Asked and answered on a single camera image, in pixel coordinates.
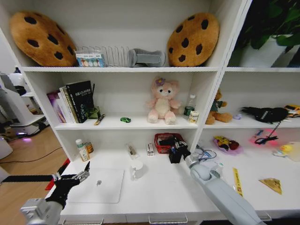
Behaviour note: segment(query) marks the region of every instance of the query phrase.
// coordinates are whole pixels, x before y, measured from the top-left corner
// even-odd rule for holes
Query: book spine
[[[62,99],[62,95],[60,92],[58,93],[58,97],[59,99],[57,99],[57,101],[61,109],[62,115],[64,116],[67,123],[72,123],[72,120],[68,114],[67,106],[65,105],[65,101]]]
[[[47,96],[48,96],[48,99],[49,99],[49,101],[50,101],[50,103],[51,103],[51,105],[52,105],[52,108],[53,108],[54,111],[55,111],[55,114],[56,114],[56,116],[57,116],[59,122],[60,122],[60,123],[65,123],[66,120],[65,120],[65,118],[63,117],[63,115],[62,115],[62,113],[61,113],[61,109],[60,109],[60,107],[59,107],[59,105],[58,105],[58,102],[57,102],[57,99],[56,99],[56,98],[57,98],[57,97],[56,97],[56,93],[49,93],[49,94],[47,94]]]
[[[71,109],[72,115],[73,115],[73,117],[74,117],[75,123],[79,123],[78,118],[77,118],[77,115],[76,115],[76,113],[75,113],[75,109],[74,109],[74,107],[73,107],[72,100],[71,100],[71,98],[70,98],[70,96],[69,96],[68,90],[67,90],[67,89],[64,89],[64,93],[65,93],[65,95],[66,95],[67,103],[68,103],[68,105],[70,106],[70,109]]]
[[[74,101],[74,97],[73,97],[73,95],[71,94],[70,87],[69,87],[68,85],[66,85],[66,88],[67,88],[67,92],[68,92],[68,94],[69,94],[69,96],[70,96],[70,98],[71,98],[71,102],[72,102],[72,104],[73,104],[73,108],[74,108],[74,111],[75,111],[75,113],[76,113],[76,117],[77,117],[77,119],[78,119],[78,122],[79,122],[79,123],[83,123],[83,121],[82,121],[81,118],[80,118],[78,109],[77,109],[77,107],[76,107],[76,104],[75,104],[75,101]]]
[[[66,88],[60,88],[60,93],[61,93],[62,99],[64,100],[65,105],[67,107],[67,112],[68,112],[69,117],[72,121],[71,123],[76,123],[75,118],[74,118],[73,113],[72,113],[72,110],[71,110],[71,107],[70,107],[69,102],[68,102],[67,97],[66,97],[66,93],[67,93]]]

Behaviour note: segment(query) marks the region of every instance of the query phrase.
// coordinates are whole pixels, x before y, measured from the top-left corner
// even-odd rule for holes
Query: cookie pillow
[[[219,23],[210,13],[198,13],[183,21],[168,41],[170,66],[196,67],[212,54],[219,36]]]
[[[17,12],[10,20],[16,45],[44,67],[71,67],[76,63],[75,45],[68,34],[49,17]]]

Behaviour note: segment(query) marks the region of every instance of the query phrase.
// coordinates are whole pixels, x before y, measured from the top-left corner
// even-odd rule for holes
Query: red basket
[[[177,139],[179,139],[180,141],[184,141],[183,138],[181,137],[180,134],[176,134],[176,133],[163,133],[163,134],[156,134],[154,137],[154,143],[155,146],[157,148],[157,151],[160,154],[168,154],[171,150],[171,146],[170,145],[159,145],[158,144],[158,139],[160,140],[166,140],[169,139],[171,137],[176,137]]]

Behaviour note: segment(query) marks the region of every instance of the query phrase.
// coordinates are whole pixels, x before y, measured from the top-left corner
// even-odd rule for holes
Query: potted plant
[[[253,0],[235,46],[241,67],[271,67],[300,45],[299,0]]]

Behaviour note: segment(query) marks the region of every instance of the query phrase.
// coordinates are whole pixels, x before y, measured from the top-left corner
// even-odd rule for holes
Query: drawer
[[[73,216],[61,216],[59,224],[64,225],[85,225],[102,223],[126,223],[125,214],[105,214],[105,215],[73,215]]]
[[[196,213],[144,213],[144,214],[127,214],[128,223],[150,222],[152,224],[183,224],[188,221],[199,220],[200,215]]]

